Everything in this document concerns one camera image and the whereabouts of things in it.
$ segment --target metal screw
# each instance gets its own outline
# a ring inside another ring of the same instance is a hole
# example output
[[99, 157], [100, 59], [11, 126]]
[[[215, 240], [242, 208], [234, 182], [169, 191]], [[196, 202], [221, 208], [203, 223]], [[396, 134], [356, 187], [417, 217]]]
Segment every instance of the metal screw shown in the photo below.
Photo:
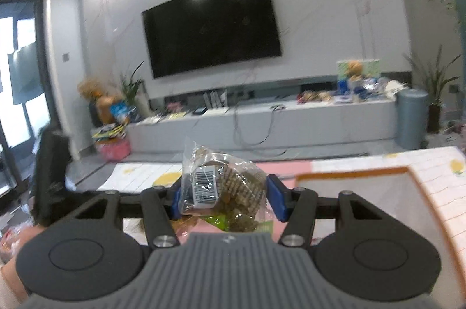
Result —
[[171, 235], [159, 235], [155, 237], [154, 245], [158, 248], [170, 248], [176, 245], [176, 239]]
[[298, 234], [285, 235], [281, 243], [287, 247], [299, 247], [304, 245], [304, 238]]

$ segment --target pink basket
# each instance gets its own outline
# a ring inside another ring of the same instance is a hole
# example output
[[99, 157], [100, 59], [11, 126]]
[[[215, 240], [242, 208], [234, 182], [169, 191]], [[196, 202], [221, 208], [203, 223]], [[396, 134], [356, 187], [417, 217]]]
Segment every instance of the pink basket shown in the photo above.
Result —
[[107, 162], [120, 162], [131, 154], [131, 145], [126, 138], [115, 142], [96, 143], [96, 149]]

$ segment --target gray floor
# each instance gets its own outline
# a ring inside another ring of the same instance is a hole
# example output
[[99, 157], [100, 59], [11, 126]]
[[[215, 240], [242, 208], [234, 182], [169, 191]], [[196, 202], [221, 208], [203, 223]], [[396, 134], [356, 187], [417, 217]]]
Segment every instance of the gray floor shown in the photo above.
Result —
[[[464, 146], [465, 140], [458, 134], [428, 135], [428, 147]], [[403, 152], [394, 140], [359, 142], [357, 144], [338, 144], [289, 149], [255, 149], [244, 151], [223, 151], [253, 162], [299, 159], [350, 158], [353, 156], [381, 155]], [[131, 154], [123, 162], [182, 162], [183, 154]], [[104, 184], [116, 163], [105, 163], [98, 154], [89, 155], [73, 162], [68, 168], [68, 177], [78, 184], [78, 190], [95, 190]]]

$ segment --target door frame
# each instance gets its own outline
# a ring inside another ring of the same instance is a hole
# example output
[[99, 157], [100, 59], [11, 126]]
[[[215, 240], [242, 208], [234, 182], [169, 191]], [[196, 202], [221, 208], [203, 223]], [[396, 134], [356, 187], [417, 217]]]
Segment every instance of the door frame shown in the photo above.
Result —
[[28, 1], [34, 4], [34, 15], [36, 23], [36, 43], [37, 43], [37, 59], [39, 64], [39, 78], [42, 88], [45, 93], [47, 101], [47, 108], [50, 114], [50, 122], [53, 125], [61, 128], [60, 120], [58, 117], [57, 106], [55, 105], [55, 98], [52, 90], [50, 80], [50, 72], [47, 60], [47, 49], [45, 44], [45, 22], [43, 15], [43, 0], [0, 0], [0, 3], [15, 3], [18, 1]]
[[[57, 127], [60, 127], [65, 134], [72, 134], [72, 128], [68, 120], [68, 116], [65, 110], [65, 98], [60, 91], [60, 82], [58, 79], [57, 72], [57, 60], [55, 58], [54, 48], [52, 44], [52, 3], [51, 0], [43, 0], [43, 24], [44, 24], [44, 41], [46, 46], [46, 57], [48, 72], [50, 74], [50, 83], [52, 85], [53, 97], [55, 99], [55, 105], [58, 112], [59, 122]], [[70, 140], [69, 151], [74, 160], [79, 160], [78, 149], [73, 142]]]
[[[14, 2], [21, 2], [27, 1], [32, 2], [34, 5], [34, 19], [36, 25], [36, 44], [37, 44], [37, 59], [38, 59], [38, 66], [39, 66], [39, 79], [42, 85], [42, 88], [45, 93], [47, 108], [50, 115], [50, 123], [53, 124], [54, 127], [61, 129], [61, 122], [58, 116], [55, 95], [52, 88], [52, 80], [50, 77], [50, 67], [49, 61], [47, 58], [48, 48], [47, 48], [47, 40], [45, 38], [46, 29], [47, 29], [47, 22], [45, 21], [44, 17], [44, 8], [47, 8], [44, 4], [47, 0], [0, 0], [0, 3], [14, 3]], [[10, 173], [13, 179], [16, 182], [16, 187], [12, 187], [14, 190], [18, 191], [17, 194], [21, 194], [24, 192], [25, 188], [27, 188], [27, 184], [25, 181], [22, 180], [20, 170], [15, 160], [15, 156], [19, 156], [19, 154], [23, 154], [25, 148], [29, 148], [31, 140], [27, 140], [20, 145], [17, 145], [18, 149], [9, 148], [8, 144], [6, 143], [5, 134], [3, 133], [3, 128], [0, 124], [0, 144], [2, 144], [3, 148], [3, 155], [4, 160], [6, 163], [6, 168], [10, 170]]]

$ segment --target gray cylinder bin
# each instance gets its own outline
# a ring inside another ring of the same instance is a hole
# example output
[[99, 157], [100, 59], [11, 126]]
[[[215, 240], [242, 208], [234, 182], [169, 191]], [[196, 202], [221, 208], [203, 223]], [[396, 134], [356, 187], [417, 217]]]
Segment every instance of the gray cylinder bin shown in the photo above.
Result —
[[396, 142], [407, 150], [417, 150], [426, 136], [429, 95], [420, 89], [396, 93], [398, 129]]

